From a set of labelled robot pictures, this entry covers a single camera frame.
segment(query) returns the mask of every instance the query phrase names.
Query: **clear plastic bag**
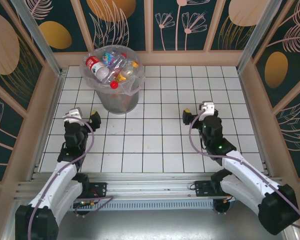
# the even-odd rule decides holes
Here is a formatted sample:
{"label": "clear plastic bag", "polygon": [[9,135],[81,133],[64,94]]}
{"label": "clear plastic bag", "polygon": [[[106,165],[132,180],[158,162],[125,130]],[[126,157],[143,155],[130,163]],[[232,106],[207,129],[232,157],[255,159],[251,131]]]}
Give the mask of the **clear plastic bag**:
{"label": "clear plastic bag", "polygon": [[[112,50],[116,50],[119,53],[125,53],[128,59],[137,61],[139,63],[139,67],[135,75],[123,82],[120,82],[118,88],[116,89],[111,88],[108,84],[101,83],[86,66],[86,60],[90,56],[96,56],[97,58],[101,59],[105,52],[110,53]],[[144,66],[142,65],[137,53],[131,48],[121,45],[109,45],[95,49],[83,58],[79,69],[82,77],[86,81],[86,84],[97,92],[104,94],[124,94],[132,96],[142,88],[146,79]]]}

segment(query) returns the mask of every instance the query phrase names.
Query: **white tile floor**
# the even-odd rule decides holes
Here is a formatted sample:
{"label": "white tile floor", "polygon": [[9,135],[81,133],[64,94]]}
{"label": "white tile floor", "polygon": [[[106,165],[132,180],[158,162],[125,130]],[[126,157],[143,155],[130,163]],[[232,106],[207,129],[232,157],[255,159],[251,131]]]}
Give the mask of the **white tile floor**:
{"label": "white tile floor", "polygon": [[[62,117],[80,107],[88,119],[98,111],[101,128],[87,154],[85,173],[213,173],[216,162],[195,153],[182,123],[182,112],[193,114],[202,101],[212,100],[222,118],[223,134],[258,170],[264,171],[248,109],[235,67],[146,66],[145,86],[137,107],[127,114],[106,111],[95,91],[70,66],[55,112],[52,128],[40,163],[40,172],[52,172],[64,141]],[[198,131],[193,140],[200,148]]]}

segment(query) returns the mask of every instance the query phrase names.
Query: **trash can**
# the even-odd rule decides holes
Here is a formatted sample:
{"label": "trash can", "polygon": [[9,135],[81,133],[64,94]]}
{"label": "trash can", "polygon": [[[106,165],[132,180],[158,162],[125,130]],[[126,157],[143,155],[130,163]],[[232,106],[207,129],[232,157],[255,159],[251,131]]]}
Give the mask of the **trash can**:
{"label": "trash can", "polygon": [[[96,56],[101,59],[105,52],[109,53],[112,50],[116,50],[119,53],[125,53],[127,55],[127,59],[137,61],[139,63],[136,74],[127,80],[120,82],[116,89],[98,81],[96,76],[86,66],[86,60],[90,56]],[[137,53],[129,47],[109,45],[95,49],[83,58],[83,62],[80,64],[80,73],[86,81],[86,84],[95,90],[102,105],[110,113],[125,114],[137,106],[139,90],[143,87],[145,82],[145,70]]]}

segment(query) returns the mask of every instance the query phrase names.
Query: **enclosure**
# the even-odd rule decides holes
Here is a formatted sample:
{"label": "enclosure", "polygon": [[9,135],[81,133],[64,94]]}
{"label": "enclosure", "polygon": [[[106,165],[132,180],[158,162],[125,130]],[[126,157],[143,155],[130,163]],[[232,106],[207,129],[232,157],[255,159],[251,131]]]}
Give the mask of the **enclosure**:
{"label": "enclosure", "polygon": [[[79,71],[107,45],[145,66],[126,114],[108,112]],[[14,239],[16,209],[54,171],[62,117],[77,107],[101,117],[80,172],[107,182],[114,202],[198,200],[189,186],[222,169],[193,150],[182,123],[202,101],[248,162],[293,187],[300,209],[300,0],[0,0],[0,239]],[[110,209],[82,221],[68,212],[58,239],[300,239],[292,226],[269,234],[241,203],[225,216]]]}

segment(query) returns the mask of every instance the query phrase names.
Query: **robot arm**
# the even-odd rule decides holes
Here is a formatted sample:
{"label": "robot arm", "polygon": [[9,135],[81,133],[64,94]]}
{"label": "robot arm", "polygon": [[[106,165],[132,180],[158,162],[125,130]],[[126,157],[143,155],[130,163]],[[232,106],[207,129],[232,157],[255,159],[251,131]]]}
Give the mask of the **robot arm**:
{"label": "robot arm", "polygon": [[189,125],[197,117],[192,128],[199,130],[202,148],[205,148],[209,155],[213,155],[212,160],[224,167],[211,176],[214,190],[232,195],[244,203],[258,215],[260,223],[273,235],[297,221],[300,218],[299,214],[269,187],[269,184],[298,207],[294,190],[287,184],[280,186],[264,176],[264,180],[268,182],[266,184],[257,176],[262,174],[224,138],[222,120],[218,117],[214,103],[203,102],[199,108],[203,112],[199,117],[186,109],[182,118],[183,123]]}
{"label": "robot arm", "polygon": [[[66,117],[82,119],[80,108],[74,108],[66,114]],[[97,112],[90,116],[88,125],[93,131],[100,128],[101,119]],[[28,204],[21,205],[15,213],[15,239],[28,239],[28,225],[34,206],[38,203],[38,209],[32,222],[31,239],[57,239],[59,225],[66,212],[72,206],[75,199],[95,198],[90,192],[89,178],[86,174],[78,173],[84,157],[74,164],[68,165],[58,173],[65,165],[69,164],[86,151],[89,128],[76,119],[64,120],[65,142],[62,144],[58,163],[51,177],[46,182],[39,194]]]}

